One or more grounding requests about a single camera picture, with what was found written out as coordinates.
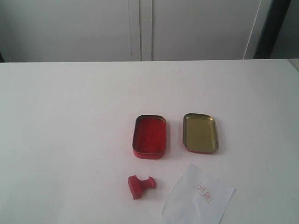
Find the red rubber stamp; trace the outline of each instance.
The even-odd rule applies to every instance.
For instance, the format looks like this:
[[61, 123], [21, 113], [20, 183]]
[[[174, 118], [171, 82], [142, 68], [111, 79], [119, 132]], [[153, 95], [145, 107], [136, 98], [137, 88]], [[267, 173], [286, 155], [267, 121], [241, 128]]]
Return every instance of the red rubber stamp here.
[[128, 183], [133, 199], [141, 198], [143, 191], [147, 188], [156, 188], [155, 180], [151, 176], [144, 181], [139, 180], [136, 175], [130, 176]]

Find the white table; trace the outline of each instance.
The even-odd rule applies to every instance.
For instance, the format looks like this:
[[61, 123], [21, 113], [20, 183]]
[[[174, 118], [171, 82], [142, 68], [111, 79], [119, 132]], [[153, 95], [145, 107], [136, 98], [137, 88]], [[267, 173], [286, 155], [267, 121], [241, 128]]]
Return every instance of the white table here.
[[[187, 113], [220, 147], [182, 146]], [[159, 160], [133, 155], [135, 119], [168, 121]], [[0, 64], [0, 223], [161, 223], [189, 163], [236, 188], [222, 224], [299, 222], [299, 73], [287, 60]], [[133, 200], [128, 177], [157, 189]]]

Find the gold tin lid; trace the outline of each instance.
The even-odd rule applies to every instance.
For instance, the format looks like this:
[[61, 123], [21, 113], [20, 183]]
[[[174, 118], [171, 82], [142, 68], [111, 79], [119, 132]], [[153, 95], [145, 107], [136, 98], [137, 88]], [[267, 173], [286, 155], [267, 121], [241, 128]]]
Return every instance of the gold tin lid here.
[[183, 144], [194, 153], [213, 153], [218, 147], [215, 120], [205, 114], [189, 113], [184, 116]]

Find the red ink stamp impression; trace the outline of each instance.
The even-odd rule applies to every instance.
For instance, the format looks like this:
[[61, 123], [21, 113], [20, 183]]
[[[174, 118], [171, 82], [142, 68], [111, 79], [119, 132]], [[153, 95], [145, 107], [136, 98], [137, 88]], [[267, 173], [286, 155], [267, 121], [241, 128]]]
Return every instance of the red ink stamp impression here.
[[201, 183], [199, 185], [197, 185], [196, 190], [205, 199], [206, 202], [209, 203], [212, 200], [212, 198], [213, 198], [212, 195], [206, 189], [206, 187], [204, 185], [202, 185]]

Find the white paper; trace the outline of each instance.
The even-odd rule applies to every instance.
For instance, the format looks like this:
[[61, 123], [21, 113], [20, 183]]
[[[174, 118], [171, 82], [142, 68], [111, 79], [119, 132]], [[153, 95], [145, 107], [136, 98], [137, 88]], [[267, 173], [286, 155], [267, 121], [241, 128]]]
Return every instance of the white paper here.
[[190, 164], [164, 204], [162, 221], [218, 224], [234, 190]]

